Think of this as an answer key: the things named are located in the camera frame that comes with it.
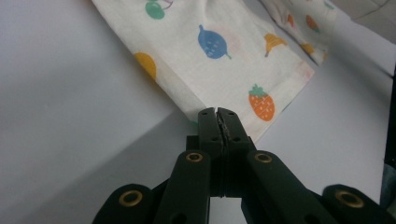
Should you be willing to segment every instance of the black object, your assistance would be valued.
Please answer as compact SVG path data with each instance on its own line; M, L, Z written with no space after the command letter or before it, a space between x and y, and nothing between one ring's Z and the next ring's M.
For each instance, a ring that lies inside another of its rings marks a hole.
M306 189L280 158L255 148L233 111L205 109L198 124L168 180L117 189L93 223L204 224L210 197L223 196L242 198L249 224L396 223L356 189L330 186L323 196Z
M396 169L396 85L393 77L392 96L390 99L389 126L385 163Z

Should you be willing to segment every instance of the screw hole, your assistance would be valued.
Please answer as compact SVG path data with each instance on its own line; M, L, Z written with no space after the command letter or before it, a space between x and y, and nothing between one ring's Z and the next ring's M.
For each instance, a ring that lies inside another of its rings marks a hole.
M188 154L186 157L187 161L192 161L192 162L201 161L203 158L204 157L201 154L195 152Z
M271 161L272 161L272 157L269 156L269 155L267 155L267 154L264 154L264 153L258 153L258 154L256 154L256 155L254 156L254 159L255 159L256 161L263 162L263 163L268 163L268 162L271 162Z
M306 215L304 221L307 224L320 224L320 220L313 215Z
M124 192L120 198L119 203L124 207L132 207L139 204L143 199L143 194L139 190L129 190Z
M184 224L186 223L186 221L187 221L186 216L181 213L174 215L171 220L172 224Z
M335 198L349 207L362 208L364 206L364 201L360 197L346 190L337 190Z

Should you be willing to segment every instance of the fruit print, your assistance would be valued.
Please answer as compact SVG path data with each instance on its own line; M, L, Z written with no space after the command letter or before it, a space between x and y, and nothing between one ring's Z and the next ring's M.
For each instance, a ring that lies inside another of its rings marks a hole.
M280 37L277 37L276 35L273 34L267 34L264 37L265 41L267 42L266 46L265 46L265 57L268 57L268 54L270 53L270 51L272 50L273 47L276 47L278 45L288 45L288 43L286 43L285 40L283 40Z
M307 52L308 54L312 54L312 53L314 53L315 52L315 49L312 47L312 45L310 45L310 44L302 44L302 45L300 45L301 46L301 48L305 51L305 52Z
M227 43L221 35L213 31L204 30L202 25L199 25L199 29L198 42L208 58L218 59L227 55L231 59L227 52Z
M288 22L290 23L292 28L296 28L295 24L294 24L294 19L293 19L293 17L290 14L288 16Z
M168 3L168 7L162 8L157 0L148 0L146 3L146 12L154 20L160 20L165 16L164 10L168 9L173 4L173 0L163 0Z
M143 52L137 52L134 57L137 61L142 65L142 67L148 72L148 74L156 80L157 77L157 66L155 65L154 60L147 54Z
M317 23L314 21L314 19L312 19L311 16L306 15L305 21L306 21L306 24L308 25L308 27L311 28L311 30L320 34L319 27L318 27Z
M251 91L248 92L248 100L254 113L260 119L270 121L275 114L275 104L270 95L262 90L257 84L254 84Z

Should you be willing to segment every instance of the white surface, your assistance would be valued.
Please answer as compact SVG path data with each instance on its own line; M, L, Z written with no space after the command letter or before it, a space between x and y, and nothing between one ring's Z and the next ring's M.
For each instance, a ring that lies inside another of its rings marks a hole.
M332 0L358 24L396 44L396 0Z
M257 148L317 193L378 202L396 48L340 16L321 67L279 32L317 72ZM90 1L2 1L0 49L0 223L90 223L117 187L165 180L196 132ZM243 222L212 200L211 223Z

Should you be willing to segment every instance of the white fabric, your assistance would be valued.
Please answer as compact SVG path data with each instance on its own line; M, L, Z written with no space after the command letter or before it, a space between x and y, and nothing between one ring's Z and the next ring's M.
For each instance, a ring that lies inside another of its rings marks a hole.
M335 23L334 7L323 0L261 0L276 24L317 64L323 63Z
M230 109L253 141L313 75L241 0L93 2L189 119L207 107Z

